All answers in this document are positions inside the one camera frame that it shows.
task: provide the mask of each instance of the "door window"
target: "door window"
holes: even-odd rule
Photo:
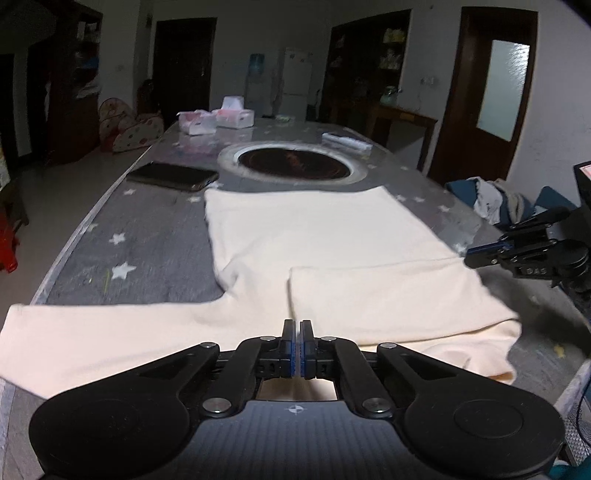
[[[529,45],[493,40],[478,128],[511,141],[529,57]]]

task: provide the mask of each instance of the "white refrigerator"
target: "white refrigerator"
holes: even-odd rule
[[[306,120],[312,78],[311,54],[287,48],[280,55],[281,94],[279,115]]]

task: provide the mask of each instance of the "red chair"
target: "red chair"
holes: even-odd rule
[[[0,207],[0,264],[8,273],[14,272],[18,267],[17,258],[14,255],[17,245],[18,238],[14,236],[6,211]]]

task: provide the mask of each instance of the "smartphone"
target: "smartphone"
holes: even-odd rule
[[[131,181],[149,183],[169,189],[198,192],[219,178],[214,170],[202,168],[182,167],[170,163],[150,162],[132,172],[126,177]]]

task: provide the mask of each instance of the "folded clothes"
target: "folded clothes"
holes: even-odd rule
[[[234,349],[278,335],[290,317],[364,348],[399,342],[482,375],[514,376],[506,355],[520,333],[516,314],[384,188],[209,190],[206,201],[221,299],[14,306],[0,333],[0,376],[47,398],[199,342]],[[299,400],[334,396],[321,383],[287,390]]]

